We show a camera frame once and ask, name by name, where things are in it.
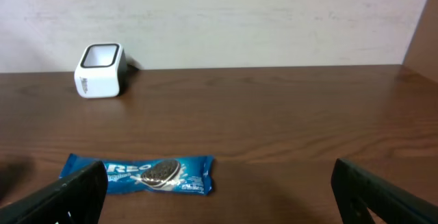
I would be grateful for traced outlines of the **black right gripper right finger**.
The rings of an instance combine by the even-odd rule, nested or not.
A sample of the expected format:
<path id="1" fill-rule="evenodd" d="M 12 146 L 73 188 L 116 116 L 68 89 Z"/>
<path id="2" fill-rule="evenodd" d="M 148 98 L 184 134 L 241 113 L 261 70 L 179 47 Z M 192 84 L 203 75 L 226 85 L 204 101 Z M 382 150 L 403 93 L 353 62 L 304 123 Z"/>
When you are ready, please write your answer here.
<path id="1" fill-rule="evenodd" d="M 343 158 L 336 159 L 331 187 L 344 224 L 436 223 L 437 206 L 385 181 Z"/>

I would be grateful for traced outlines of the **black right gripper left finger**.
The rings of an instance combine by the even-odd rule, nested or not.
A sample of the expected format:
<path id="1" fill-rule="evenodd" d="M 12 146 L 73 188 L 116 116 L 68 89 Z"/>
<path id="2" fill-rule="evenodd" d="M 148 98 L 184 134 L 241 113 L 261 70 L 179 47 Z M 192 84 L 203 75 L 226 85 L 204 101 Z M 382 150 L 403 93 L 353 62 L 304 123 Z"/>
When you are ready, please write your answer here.
<path id="1" fill-rule="evenodd" d="M 1 222 L 98 223 L 107 185 L 104 164 L 93 162 L 1 208 Z"/>

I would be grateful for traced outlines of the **blue Oreo cookie pack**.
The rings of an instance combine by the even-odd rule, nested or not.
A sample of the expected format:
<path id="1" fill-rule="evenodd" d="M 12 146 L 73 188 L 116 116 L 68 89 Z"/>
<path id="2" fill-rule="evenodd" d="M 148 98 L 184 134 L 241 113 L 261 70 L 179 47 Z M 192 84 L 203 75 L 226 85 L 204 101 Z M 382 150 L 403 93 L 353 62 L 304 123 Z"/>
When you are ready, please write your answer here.
<path id="1" fill-rule="evenodd" d="M 157 160 L 102 159 L 111 195 L 140 191 L 208 195 L 213 188 L 211 155 Z"/>

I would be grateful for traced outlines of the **white barcode scanner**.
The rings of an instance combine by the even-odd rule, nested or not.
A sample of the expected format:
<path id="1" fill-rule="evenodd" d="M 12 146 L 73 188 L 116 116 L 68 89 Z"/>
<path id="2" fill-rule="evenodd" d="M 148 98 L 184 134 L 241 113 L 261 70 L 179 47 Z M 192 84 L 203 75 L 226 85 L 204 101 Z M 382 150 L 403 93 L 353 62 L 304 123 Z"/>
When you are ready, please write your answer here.
<path id="1" fill-rule="evenodd" d="M 127 74 L 125 51 L 119 43 L 89 45 L 74 72 L 78 94 L 86 99 L 116 97 Z"/>

